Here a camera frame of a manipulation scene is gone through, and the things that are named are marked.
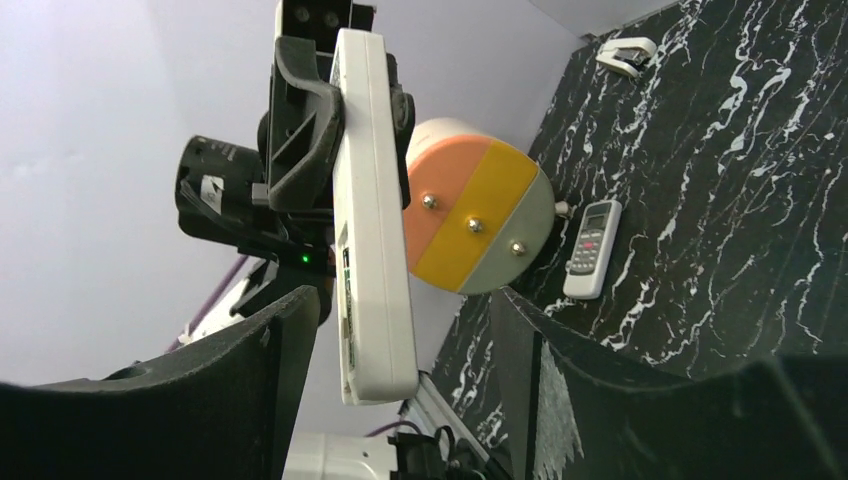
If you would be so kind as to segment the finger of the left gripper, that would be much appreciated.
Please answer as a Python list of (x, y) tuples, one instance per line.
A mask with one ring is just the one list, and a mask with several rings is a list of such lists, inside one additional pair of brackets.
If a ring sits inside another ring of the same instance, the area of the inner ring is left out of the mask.
[(395, 56), (387, 53), (386, 59), (397, 154), (398, 179), (402, 209), (405, 210), (411, 202), (406, 155), (416, 123), (415, 103), (413, 96), (405, 92), (399, 82)]
[(270, 208), (300, 212), (321, 207), (344, 112), (340, 89), (319, 75), (314, 41), (276, 39), (268, 127)]

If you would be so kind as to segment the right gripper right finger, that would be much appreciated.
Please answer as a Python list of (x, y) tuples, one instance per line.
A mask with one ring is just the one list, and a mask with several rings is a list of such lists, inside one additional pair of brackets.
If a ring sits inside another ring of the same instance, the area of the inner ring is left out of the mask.
[(847, 359), (768, 356), (703, 380), (601, 346), (504, 287), (489, 304), (517, 479), (843, 479)]

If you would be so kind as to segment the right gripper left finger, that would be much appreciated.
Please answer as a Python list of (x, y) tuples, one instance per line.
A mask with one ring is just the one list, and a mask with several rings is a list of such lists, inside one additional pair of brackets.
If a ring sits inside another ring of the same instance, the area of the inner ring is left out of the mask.
[(101, 379), (1, 388), (5, 479), (279, 479), (320, 300), (248, 319)]

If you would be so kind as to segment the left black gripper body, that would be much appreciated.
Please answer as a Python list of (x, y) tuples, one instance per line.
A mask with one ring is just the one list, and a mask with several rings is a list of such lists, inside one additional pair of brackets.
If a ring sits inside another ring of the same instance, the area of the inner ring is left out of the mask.
[(335, 274), (326, 238), (333, 225), (332, 176), (319, 208), (277, 212), (269, 205), (266, 175), (275, 41), (281, 36), (314, 41), (319, 75), (331, 84), (339, 31), (369, 31), (374, 16), (374, 7), (353, 1), (278, 3), (268, 108), (257, 129), (257, 145), (244, 147), (204, 136), (188, 141), (175, 181), (178, 225), (184, 233), (234, 246), (242, 254), (275, 260), (295, 270), (319, 276)]

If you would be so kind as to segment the white slim remote control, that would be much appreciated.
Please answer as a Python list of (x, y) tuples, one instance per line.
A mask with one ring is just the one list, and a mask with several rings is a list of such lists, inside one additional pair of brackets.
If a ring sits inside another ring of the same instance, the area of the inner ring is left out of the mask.
[(333, 171), (342, 399), (403, 401), (418, 366), (402, 195), (381, 35), (343, 28), (330, 82), (342, 94), (344, 132)]

